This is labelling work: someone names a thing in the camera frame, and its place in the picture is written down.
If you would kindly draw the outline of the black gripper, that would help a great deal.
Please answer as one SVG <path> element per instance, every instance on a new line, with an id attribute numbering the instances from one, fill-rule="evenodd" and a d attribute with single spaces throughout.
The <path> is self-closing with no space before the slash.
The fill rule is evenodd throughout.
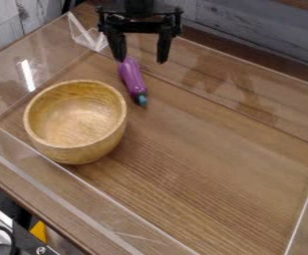
<path id="1" fill-rule="evenodd" d="M 128 33 L 159 34 L 157 62 L 164 64 L 168 60 L 172 37 L 182 31 L 183 9 L 160 6 L 151 12 L 128 12 L 116 6 L 100 6 L 100 31 L 108 35 L 109 45 L 115 58 L 123 62 L 128 55 Z"/>

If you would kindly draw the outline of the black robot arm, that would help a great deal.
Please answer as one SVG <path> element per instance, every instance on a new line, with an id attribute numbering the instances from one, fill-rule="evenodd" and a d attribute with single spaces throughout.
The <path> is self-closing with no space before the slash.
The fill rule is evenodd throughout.
<path id="1" fill-rule="evenodd" d="M 105 34 L 115 58 L 128 56 L 127 35 L 159 34 L 156 61 L 168 60 L 172 39 L 182 33 L 183 9 L 159 0 L 113 0 L 97 7 L 99 29 Z"/>

